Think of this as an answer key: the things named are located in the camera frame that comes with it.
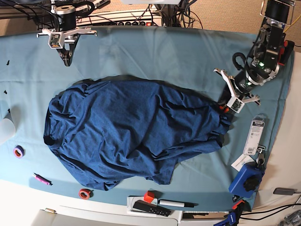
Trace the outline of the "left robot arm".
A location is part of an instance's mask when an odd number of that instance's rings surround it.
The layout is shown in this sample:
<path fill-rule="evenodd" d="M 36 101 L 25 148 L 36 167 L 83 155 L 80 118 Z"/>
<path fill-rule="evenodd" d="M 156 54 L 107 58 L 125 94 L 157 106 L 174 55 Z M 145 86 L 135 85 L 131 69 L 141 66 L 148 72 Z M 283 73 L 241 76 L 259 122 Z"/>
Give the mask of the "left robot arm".
<path fill-rule="evenodd" d="M 239 73 L 230 76 L 225 70 L 214 70 L 226 83 L 219 99 L 219 108 L 224 113 L 239 113 L 247 103 L 260 105 L 259 96 L 251 91 L 274 79 L 294 49 L 295 43 L 285 38 L 285 29 L 292 24 L 295 4 L 294 0 L 264 0 L 264 19 L 252 47 L 247 55 L 236 52 L 232 56 Z"/>

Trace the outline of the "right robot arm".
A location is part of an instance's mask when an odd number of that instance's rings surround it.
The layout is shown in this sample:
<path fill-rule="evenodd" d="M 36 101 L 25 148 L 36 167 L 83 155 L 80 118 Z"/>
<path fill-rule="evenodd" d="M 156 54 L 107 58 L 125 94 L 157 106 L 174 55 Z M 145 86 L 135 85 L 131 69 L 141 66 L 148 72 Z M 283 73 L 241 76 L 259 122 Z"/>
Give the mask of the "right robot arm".
<path fill-rule="evenodd" d="M 78 27 L 77 18 L 86 18 L 95 10 L 94 3 L 51 1 L 49 14 L 54 18 L 54 28 L 43 28 L 37 37 L 48 36 L 48 46 L 55 49 L 65 66 L 70 66 L 79 38 L 82 35 L 97 35 L 90 27 Z"/>

